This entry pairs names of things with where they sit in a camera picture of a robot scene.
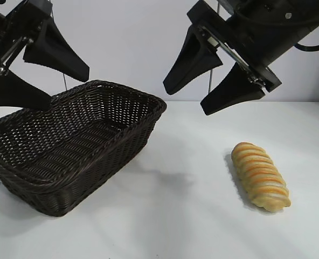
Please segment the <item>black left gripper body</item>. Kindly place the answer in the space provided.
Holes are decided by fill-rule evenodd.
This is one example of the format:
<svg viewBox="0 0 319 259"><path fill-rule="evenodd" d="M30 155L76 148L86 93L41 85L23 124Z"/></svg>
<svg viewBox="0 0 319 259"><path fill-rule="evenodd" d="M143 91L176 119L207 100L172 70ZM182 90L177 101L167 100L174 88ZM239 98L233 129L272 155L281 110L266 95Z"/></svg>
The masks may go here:
<svg viewBox="0 0 319 259"><path fill-rule="evenodd" d="M38 37L52 8L51 1L21 1L6 16L0 13L0 75L6 74L21 50Z"/></svg>

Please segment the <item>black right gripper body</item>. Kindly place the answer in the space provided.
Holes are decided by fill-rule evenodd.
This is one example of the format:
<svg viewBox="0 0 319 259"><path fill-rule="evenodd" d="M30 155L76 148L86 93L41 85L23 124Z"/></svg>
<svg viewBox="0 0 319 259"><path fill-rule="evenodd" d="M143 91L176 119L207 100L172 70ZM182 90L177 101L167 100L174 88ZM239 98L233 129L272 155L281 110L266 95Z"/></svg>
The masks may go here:
<svg viewBox="0 0 319 259"><path fill-rule="evenodd" d="M271 92L281 81L269 65L295 43L293 28L271 27L269 23L284 22L285 14L293 11L293 7L288 1L245 1L237 10L263 25L247 22L237 15L223 20L205 1L198 1L188 11L188 18L193 25L208 29L233 49Z"/></svg>

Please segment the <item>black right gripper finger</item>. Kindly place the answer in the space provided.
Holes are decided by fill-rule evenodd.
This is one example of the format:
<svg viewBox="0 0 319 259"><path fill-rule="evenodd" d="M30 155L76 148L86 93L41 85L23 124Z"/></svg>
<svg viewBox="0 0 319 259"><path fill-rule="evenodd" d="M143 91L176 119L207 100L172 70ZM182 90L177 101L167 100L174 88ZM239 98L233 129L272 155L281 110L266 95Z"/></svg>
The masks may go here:
<svg viewBox="0 0 319 259"><path fill-rule="evenodd" d="M177 93L195 78L222 66L223 63L217 55L217 48L207 41L209 36L206 31L194 25L188 28L178 58L163 81L167 94Z"/></svg>
<svg viewBox="0 0 319 259"><path fill-rule="evenodd" d="M206 115L212 115L230 106L259 100L264 96L264 91L257 84L251 83L247 73L235 63L227 76L200 102L200 105Z"/></svg>

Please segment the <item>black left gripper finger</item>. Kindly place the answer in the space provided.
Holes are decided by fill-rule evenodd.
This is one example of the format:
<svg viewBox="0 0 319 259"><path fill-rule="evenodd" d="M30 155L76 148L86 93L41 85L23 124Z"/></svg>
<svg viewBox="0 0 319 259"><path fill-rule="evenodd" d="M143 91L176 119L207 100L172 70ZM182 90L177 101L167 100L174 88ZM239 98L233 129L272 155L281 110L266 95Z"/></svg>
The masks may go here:
<svg viewBox="0 0 319 259"><path fill-rule="evenodd" d="M52 17L42 22L37 38L25 48L23 60L52 68L80 82L89 79L89 66L69 46Z"/></svg>
<svg viewBox="0 0 319 259"><path fill-rule="evenodd" d="M0 107L47 111L51 107L51 96L8 72L0 76Z"/></svg>

